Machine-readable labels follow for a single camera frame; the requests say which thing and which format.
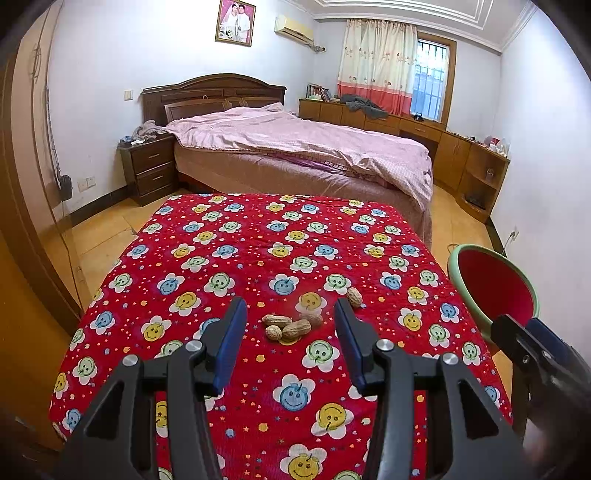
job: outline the air conditioner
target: air conditioner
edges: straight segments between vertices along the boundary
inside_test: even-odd
[[[279,15],[275,20],[275,33],[292,38],[306,45],[314,45],[314,31],[285,15]]]

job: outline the wedding photo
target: wedding photo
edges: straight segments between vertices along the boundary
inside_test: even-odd
[[[250,47],[256,7],[244,2],[220,0],[216,41],[238,43]]]

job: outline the curtain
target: curtain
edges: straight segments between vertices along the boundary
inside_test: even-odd
[[[417,27],[388,20],[347,20],[339,95],[370,99],[388,113],[410,114]]]

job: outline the window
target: window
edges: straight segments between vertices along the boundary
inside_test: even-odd
[[[419,33],[410,112],[447,125],[456,64],[453,40]]]

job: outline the pink blanket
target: pink blanket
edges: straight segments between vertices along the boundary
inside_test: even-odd
[[[302,120],[284,111],[280,103],[175,120],[167,130],[184,147],[307,155],[358,174],[379,176],[413,198],[422,212],[431,202],[431,160],[423,145],[378,132]]]

